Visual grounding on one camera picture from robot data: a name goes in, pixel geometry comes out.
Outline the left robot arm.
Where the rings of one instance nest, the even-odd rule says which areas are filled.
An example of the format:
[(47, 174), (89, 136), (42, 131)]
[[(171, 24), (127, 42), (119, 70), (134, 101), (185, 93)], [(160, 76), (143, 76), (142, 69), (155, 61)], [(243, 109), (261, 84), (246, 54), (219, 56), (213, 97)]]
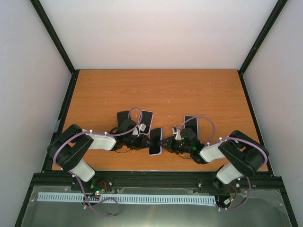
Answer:
[(47, 153), (56, 165), (79, 177), (82, 185), (91, 191), (97, 188), (98, 178), (95, 176), (95, 170), (83, 160), (86, 152), (91, 149), (117, 151), (123, 147), (134, 150), (147, 148), (147, 130), (150, 126), (149, 120), (136, 123), (126, 118), (112, 131), (99, 133), (84, 130), (73, 124), (48, 146)]

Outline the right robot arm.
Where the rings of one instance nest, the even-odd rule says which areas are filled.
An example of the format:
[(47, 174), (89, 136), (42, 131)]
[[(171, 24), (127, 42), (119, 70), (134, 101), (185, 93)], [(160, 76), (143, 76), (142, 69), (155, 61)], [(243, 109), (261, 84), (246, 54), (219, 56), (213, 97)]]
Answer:
[(188, 153), (194, 162), (202, 165), (222, 158), (229, 161), (212, 177), (212, 184), (218, 189), (238, 178), (253, 176), (268, 162), (268, 150), (239, 130), (213, 144), (201, 143), (191, 128), (175, 131), (176, 136), (159, 140), (157, 144), (170, 153)]

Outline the black phone case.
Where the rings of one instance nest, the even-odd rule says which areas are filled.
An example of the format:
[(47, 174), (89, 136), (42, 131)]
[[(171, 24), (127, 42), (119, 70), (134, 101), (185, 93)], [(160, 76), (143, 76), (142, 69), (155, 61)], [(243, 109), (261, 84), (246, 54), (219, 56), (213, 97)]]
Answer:
[(117, 125), (121, 126), (125, 119), (128, 119), (129, 111), (120, 111), (117, 113)]

